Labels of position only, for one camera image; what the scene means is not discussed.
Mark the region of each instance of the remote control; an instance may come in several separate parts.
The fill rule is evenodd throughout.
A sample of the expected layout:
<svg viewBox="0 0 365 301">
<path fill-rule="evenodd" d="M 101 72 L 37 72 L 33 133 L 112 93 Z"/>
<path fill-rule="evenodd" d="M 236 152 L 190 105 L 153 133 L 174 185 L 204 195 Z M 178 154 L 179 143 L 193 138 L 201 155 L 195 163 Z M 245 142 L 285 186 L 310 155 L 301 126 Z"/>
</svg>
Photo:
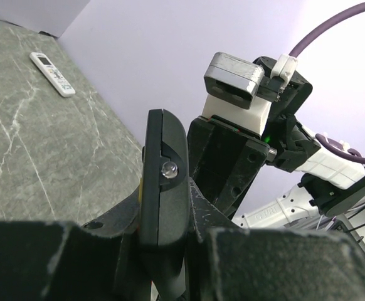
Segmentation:
<svg viewBox="0 0 365 301">
<path fill-rule="evenodd" d="M 75 94 L 74 88 L 46 55 L 32 52 L 29 57 L 62 97 L 70 97 Z"/>
</svg>

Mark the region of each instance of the gray marble surface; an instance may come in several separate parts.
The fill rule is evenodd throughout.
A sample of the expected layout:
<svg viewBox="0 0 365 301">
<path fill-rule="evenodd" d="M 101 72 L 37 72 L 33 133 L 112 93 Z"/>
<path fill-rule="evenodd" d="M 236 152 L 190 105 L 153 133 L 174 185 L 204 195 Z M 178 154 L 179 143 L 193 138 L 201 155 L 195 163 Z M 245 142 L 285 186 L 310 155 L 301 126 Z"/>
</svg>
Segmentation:
<svg viewBox="0 0 365 301">
<path fill-rule="evenodd" d="M 61 97 L 29 59 L 33 51 L 47 54 L 77 94 Z M 0 23 L 0 219 L 82 224 L 128 196 L 141 165 L 138 143 L 59 44 Z"/>
</svg>

